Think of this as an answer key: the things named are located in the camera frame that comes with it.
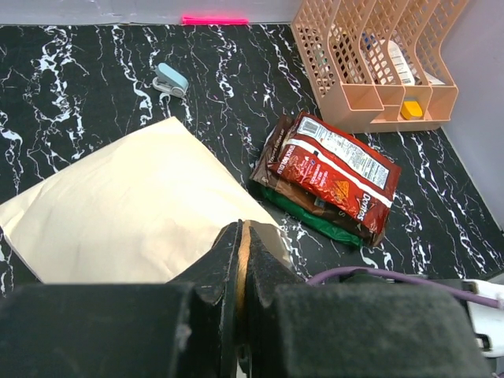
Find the red brown snack box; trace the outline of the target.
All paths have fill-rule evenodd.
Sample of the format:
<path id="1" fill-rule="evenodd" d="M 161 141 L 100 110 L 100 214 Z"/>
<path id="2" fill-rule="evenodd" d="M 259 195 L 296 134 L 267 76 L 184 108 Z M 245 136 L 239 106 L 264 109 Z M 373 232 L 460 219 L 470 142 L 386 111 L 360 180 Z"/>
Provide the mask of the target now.
<path id="1" fill-rule="evenodd" d="M 382 235 L 370 232 L 341 209 L 324 202 L 303 188 L 286 181 L 269 170 L 268 163 L 279 157 L 283 142 L 293 133 L 294 122 L 295 120 L 287 115 L 280 117 L 265 141 L 261 156 L 250 175 L 250 179 L 257 183 L 259 190 L 260 186 L 273 189 L 310 213 L 322 217 L 344 230 L 359 236 L 362 238 L 363 244 L 365 243 L 369 246 L 380 244 L 383 238 Z"/>

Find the brown paper bag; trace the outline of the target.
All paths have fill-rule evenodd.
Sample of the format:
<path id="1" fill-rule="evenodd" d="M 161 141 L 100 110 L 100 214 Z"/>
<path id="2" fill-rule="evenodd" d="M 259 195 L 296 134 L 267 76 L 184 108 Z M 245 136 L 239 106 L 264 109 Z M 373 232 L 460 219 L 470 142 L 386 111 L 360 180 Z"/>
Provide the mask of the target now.
<path id="1" fill-rule="evenodd" d="M 290 261 L 272 216 L 175 117 L 133 132 L 4 202 L 7 243 L 45 284 L 165 283 L 235 221 Z"/>

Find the red Doritos chips bag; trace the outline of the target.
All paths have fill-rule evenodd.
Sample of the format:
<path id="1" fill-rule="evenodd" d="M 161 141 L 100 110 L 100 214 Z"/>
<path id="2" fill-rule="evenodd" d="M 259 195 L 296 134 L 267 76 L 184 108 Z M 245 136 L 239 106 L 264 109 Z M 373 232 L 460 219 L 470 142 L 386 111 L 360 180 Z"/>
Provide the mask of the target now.
<path id="1" fill-rule="evenodd" d="M 305 112 L 268 168 L 334 205 L 372 235 L 384 232 L 401 174 L 373 148 Z"/>

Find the green chips bag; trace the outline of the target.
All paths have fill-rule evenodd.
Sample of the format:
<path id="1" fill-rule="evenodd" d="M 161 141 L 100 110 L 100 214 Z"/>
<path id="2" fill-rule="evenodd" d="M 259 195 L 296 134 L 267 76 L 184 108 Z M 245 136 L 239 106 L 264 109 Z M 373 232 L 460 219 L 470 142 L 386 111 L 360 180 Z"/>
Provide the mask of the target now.
<path id="1" fill-rule="evenodd" d="M 308 210 L 303 209 L 300 205 L 295 204 L 289 198 L 277 193 L 273 189 L 260 186 L 260 192 L 265 199 L 269 200 L 286 213 L 289 213 L 322 235 L 327 236 L 329 239 L 352 246 L 353 248 L 362 247 L 363 240 L 359 236 L 344 230 L 322 217 L 310 213 Z"/>

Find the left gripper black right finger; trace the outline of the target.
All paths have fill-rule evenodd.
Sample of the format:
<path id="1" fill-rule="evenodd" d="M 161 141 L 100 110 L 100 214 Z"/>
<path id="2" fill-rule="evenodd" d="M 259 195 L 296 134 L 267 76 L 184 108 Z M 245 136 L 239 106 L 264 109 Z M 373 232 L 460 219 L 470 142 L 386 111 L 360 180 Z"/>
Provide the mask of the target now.
<path id="1" fill-rule="evenodd" d="M 249 377 L 488 377 L 468 302 L 397 283 L 340 283 L 340 267 L 304 282 L 253 226 L 243 227 L 237 309 Z"/>

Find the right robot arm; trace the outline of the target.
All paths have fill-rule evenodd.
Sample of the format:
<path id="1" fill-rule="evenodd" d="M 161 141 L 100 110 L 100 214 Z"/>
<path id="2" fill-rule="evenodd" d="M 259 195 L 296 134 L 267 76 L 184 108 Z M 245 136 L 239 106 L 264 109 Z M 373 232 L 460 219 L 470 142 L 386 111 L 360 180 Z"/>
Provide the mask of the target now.
<path id="1" fill-rule="evenodd" d="M 340 283 L 378 283 L 378 284 L 409 284 L 419 287 L 430 287 L 449 292 L 457 299 L 464 299 L 471 294 L 468 286 L 461 280 L 456 279 L 429 279 L 426 276 L 408 275 L 399 272 L 388 272 L 380 269 L 355 269 L 351 272 L 339 275 Z"/>

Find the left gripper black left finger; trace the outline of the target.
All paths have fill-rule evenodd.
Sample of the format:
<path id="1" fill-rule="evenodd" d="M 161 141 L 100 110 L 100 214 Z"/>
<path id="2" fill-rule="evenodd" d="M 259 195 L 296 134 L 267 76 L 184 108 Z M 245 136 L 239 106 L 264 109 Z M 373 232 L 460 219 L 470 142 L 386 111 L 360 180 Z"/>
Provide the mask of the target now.
<path id="1" fill-rule="evenodd" d="M 233 377 L 243 222 L 167 283 L 26 284 L 1 303 L 4 377 Z"/>

